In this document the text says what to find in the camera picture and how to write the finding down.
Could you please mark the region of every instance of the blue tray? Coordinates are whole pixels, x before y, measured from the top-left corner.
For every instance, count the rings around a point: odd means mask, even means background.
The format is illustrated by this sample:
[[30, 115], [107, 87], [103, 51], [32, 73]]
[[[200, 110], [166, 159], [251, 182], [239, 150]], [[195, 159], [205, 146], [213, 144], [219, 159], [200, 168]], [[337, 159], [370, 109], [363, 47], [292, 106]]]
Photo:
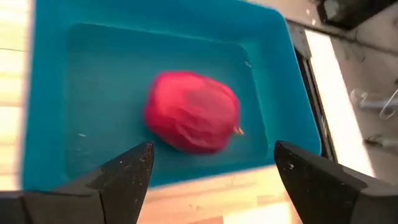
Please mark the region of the blue tray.
[[[320, 139], [284, 18], [235, 0], [36, 0], [22, 185], [50, 190], [144, 140], [150, 186], [273, 164], [276, 140], [319, 154]], [[190, 70], [228, 85], [241, 127], [212, 156], [146, 130], [155, 76]]]

